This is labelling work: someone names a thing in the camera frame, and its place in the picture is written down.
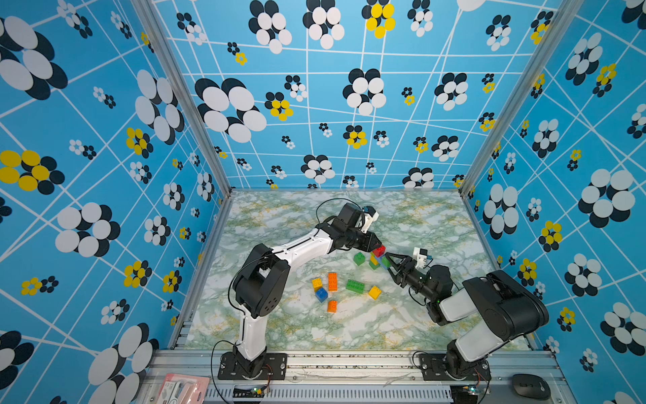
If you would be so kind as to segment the red square lego brick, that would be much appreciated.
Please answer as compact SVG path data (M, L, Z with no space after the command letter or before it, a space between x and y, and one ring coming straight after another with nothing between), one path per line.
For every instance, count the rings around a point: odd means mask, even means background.
M386 247L380 246L380 247L377 247L375 250L373 250L372 254L376 258L381 258L385 254L385 251L386 251Z

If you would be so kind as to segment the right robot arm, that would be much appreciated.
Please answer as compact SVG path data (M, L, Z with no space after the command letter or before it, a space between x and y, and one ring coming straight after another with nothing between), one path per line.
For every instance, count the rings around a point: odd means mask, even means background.
M454 379L466 378L491 353L549 321L545 304L502 270L467 279L455 290L449 268L444 265L433 265L423 273L414 257L389 252L385 257L395 284L422 296L428 315L437 325L480 315L476 326L447 345L445 372Z

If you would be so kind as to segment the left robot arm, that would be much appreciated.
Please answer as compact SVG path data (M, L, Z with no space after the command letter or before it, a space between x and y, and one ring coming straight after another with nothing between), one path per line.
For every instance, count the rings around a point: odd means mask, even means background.
M318 221L306 235L277 247L257 244L231 282L241 312L240 333L232 349L246 376L266 365L267 317L278 306L291 272L336 250L370 253L382 246L370 231L379 218L375 208L348 201L337 215Z

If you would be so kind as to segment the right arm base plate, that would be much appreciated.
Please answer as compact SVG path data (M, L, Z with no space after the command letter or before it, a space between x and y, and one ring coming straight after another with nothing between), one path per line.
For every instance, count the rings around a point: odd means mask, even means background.
M467 384L491 380L491 367L485 359L465 362L452 353L418 353L413 360L425 381L456 381Z

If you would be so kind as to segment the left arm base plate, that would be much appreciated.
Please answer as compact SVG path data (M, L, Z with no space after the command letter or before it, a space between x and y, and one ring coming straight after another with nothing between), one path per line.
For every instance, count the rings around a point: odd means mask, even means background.
M288 355L265 353L247 360L238 353L227 352L220 357L218 380L285 380Z

